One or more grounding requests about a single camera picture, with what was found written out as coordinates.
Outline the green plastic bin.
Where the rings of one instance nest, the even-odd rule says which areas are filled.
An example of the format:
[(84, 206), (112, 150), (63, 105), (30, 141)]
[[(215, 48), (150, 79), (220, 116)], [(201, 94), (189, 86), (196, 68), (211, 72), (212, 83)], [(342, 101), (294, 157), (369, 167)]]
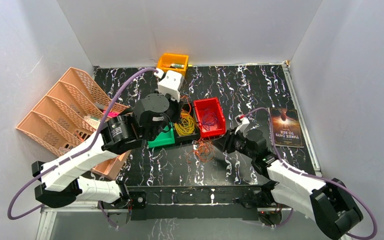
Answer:
[(170, 123), (153, 141), (148, 141), (149, 148), (159, 148), (175, 143), (174, 126)]

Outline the black plastic bin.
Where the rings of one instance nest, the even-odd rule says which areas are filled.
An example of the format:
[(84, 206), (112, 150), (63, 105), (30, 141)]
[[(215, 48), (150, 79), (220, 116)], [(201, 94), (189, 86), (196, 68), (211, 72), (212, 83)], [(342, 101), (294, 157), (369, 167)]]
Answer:
[(179, 122), (173, 125), (176, 145), (189, 144), (200, 139), (200, 129), (192, 103), (185, 103), (180, 112)]

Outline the red plastic bin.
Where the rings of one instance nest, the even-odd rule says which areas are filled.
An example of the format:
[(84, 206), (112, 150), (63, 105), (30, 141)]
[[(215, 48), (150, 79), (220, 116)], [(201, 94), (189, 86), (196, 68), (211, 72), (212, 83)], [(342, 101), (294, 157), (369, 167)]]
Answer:
[(217, 97), (193, 101), (200, 137), (216, 138), (226, 133), (226, 120)]

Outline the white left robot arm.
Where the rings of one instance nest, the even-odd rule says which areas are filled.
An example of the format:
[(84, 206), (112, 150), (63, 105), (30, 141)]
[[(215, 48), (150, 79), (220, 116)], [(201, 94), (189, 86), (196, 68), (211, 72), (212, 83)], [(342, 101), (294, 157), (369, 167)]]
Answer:
[(184, 101), (179, 93), (151, 93), (111, 117), (83, 143), (51, 162), (32, 165), (35, 199), (50, 208), (75, 201), (101, 201), (124, 208), (130, 200), (123, 181), (102, 181), (83, 177), (96, 165), (154, 141), (179, 122)]

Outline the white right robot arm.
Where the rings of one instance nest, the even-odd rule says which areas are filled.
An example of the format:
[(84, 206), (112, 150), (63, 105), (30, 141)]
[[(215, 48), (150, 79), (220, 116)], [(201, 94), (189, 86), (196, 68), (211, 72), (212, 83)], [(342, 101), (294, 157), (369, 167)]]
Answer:
[(263, 133), (251, 129), (244, 135), (229, 129), (214, 139), (212, 145), (230, 154), (238, 152), (251, 159), (253, 169), (268, 182), (261, 186), (259, 196), (268, 207), (287, 205), (315, 221), (330, 239), (338, 240), (363, 220), (363, 214), (344, 184), (334, 178), (331, 182), (308, 177), (284, 162), (267, 146)]

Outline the dark book three days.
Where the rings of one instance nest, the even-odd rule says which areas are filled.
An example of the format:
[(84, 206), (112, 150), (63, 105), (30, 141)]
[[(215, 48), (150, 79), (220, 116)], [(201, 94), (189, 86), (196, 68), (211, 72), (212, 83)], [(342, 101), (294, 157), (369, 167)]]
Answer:
[(296, 109), (270, 107), (270, 119), (277, 146), (303, 148), (304, 138)]

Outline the green battery in bin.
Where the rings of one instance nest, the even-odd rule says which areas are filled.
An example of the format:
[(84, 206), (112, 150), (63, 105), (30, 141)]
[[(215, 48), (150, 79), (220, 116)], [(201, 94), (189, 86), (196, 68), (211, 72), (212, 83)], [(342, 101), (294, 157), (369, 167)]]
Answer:
[(185, 67), (184, 64), (171, 63), (170, 66), (175, 69), (183, 69)]

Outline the yellow plastic bin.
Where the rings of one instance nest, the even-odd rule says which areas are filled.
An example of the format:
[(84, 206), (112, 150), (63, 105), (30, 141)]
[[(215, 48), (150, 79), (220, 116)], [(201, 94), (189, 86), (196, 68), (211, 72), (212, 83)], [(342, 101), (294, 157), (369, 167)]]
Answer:
[[(157, 68), (167, 72), (169, 70), (175, 71), (177, 73), (182, 74), (183, 77), (186, 76), (186, 72), (188, 69), (188, 61), (189, 56), (183, 54), (175, 54), (175, 53), (164, 53), (157, 62)], [(171, 64), (182, 64), (185, 65), (184, 68), (173, 68)]]

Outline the pink plastic file organizer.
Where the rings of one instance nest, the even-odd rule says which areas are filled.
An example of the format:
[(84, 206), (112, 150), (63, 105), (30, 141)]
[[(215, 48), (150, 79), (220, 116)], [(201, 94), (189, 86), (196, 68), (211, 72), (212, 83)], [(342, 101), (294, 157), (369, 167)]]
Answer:
[(97, 130), (111, 101), (87, 72), (71, 67), (16, 129), (60, 157)]

